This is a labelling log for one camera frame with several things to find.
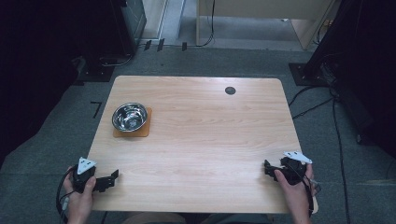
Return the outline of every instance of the wooden table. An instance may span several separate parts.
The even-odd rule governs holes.
[[[149,136],[114,138],[112,114],[130,102],[152,108]],[[278,79],[117,77],[89,159],[96,176],[120,177],[93,209],[287,213],[262,163],[290,150],[301,149]]]
[[[200,17],[211,16],[214,0],[196,0],[196,45],[200,45]],[[292,19],[291,24],[303,49],[308,49],[334,0],[216,0],[215,16]]]

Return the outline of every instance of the wrist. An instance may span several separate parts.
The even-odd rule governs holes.
[[[67,221],[67,224],[84,224],[86,222],[86,218],[82,217],[70,217]]]
[[[304,211],[291,211],[291,217],[294,224],[310,224],[311,218],[309,217],[308,210]]]

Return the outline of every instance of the human hand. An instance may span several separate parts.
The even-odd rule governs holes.
[[[279,182],[280,187],[285,193],[286,203],[291,212],[293,222],[297,223],[311,223],[309,218],[309,201],[306,195],[306,190],[303,182],[296,185],[290,185],[288,180],[282,174],[282,172],[275,170],[276,179]],[[306,165],[305,175],[309,179],[314,178],[314,171],[312,169],[312,164]],[[309,179],[304,177],[305,183],[309,186]]]
[[[66,193],[73,192],[73,184],[70,181],[69,174],[64,180],[64,189]],[[91,176],[85,184],[82,194],[73,192],[69,196],[69,220],[68,224],[82,224],[88,220],[92,210],[92,190],[95,187],[96,178]]]

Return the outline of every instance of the black circular hole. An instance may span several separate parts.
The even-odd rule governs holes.
[[[227,87],[227,88],[225,89],[225,92],[226,92],[227,94],[229,94],[229,95],[234,95],[234,94],[236,93],[236,90],[235,90],[234,87]]]

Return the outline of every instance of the gray carpet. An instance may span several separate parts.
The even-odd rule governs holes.
[[[112,82],[119,75],[276,77],[288,101],[301,89],[294,85],[288,63],[304,63],[311,52],[253,49],[195,49],[154,47],[117,67],[109,83],[72,86],[50,113],[39,133],[13,151],[0,172],[0,223],[57,223],[55,195],[69,165],[86,157]],[[330,98],[325,88],[304,92],[290,107],[292,115]],[[98,115],[92,102],[103,102]],[[351,223],[396,223],[396,163],[375,146],[356,144],[356,131],[344,108],[336,104],[345,162]],[[340,149],[332,118],[332,103],[294,121],[304,154],[314,161],[322,186],[314,223],[347,223]],[[90,223],[100,223],[103,212],[93,212]],[[106,223],[120,223],[123,213],[109,213]],[[291,223],[275,215],[275,223]]]

